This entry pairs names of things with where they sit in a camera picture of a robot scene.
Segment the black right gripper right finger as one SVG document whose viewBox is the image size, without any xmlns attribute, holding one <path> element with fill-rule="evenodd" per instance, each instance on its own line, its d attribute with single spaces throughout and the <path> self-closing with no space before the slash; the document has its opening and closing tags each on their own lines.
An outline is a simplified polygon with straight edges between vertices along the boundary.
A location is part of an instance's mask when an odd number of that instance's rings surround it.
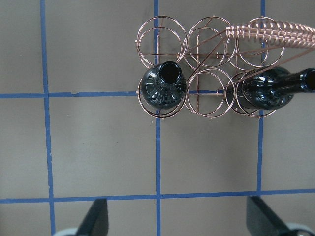
<svg viewBox="0 0 315 236">
<path fill-rule="evenodd" d="M 247 197 L 246 226 L 251 236 L 299 235 L 298 230 L 289 229 L 259 196 Z"/>
</svg>

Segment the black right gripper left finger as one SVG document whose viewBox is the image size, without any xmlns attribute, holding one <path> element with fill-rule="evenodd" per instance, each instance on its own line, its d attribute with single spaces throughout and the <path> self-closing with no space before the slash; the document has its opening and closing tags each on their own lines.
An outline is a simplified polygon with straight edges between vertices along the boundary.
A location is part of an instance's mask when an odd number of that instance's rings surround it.
<svg viewBox="0 0 315 236">
<path fill-rule="evenodd" d="M 77 236 L 106 236 L 109 231 L 106 199 L 96 199 L 79 226 Z"/>
</svg>

